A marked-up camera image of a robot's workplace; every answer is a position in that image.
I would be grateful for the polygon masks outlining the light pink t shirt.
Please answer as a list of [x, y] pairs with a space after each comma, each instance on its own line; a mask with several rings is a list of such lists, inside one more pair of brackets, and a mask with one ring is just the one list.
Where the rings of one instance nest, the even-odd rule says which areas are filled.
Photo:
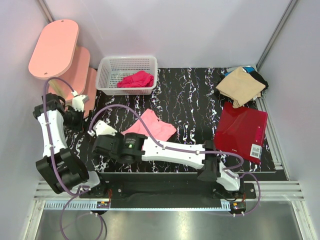
[[[140, 117], [157, 140], [167, 141], [177, 131], [172, 124], [161, 121], [155, 112], [149, 108]], [[128, 133], [150, 136], [140, 120], [137, 120], [131, 127], [122, 132], [123, 135]]]

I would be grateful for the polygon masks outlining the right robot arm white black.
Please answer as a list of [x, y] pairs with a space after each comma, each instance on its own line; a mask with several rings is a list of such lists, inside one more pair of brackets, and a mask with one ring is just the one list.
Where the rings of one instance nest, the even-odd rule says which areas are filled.
[[198, 180], [220, 184], [232, 198], [239, 198], [245, 192], [239, 175], [218, 159], [220, 152], [211, 141], [187, 145], [138, 133], [115, 133], [97, 136], [92, 152], [121, 164], [161, 161], [186, 165], [197, 170]]

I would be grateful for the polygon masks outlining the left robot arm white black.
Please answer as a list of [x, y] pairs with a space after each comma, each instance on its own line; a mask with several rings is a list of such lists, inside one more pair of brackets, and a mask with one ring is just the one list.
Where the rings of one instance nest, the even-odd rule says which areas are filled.
[[33, 116], [40, 123], [43, 136], [43, 155], [35, 165], [40, 175], [56, 194], [81, 185], [88, 186], [97, 198], [108, 193], [108, 186], [98, 173], [87, 170], [85, 164], [68, 147], [64, 127], [84, 129], [87, 95], [77, 95], [66, 106], [63, 97], [48, 93], [42, 104], [34, 108]]

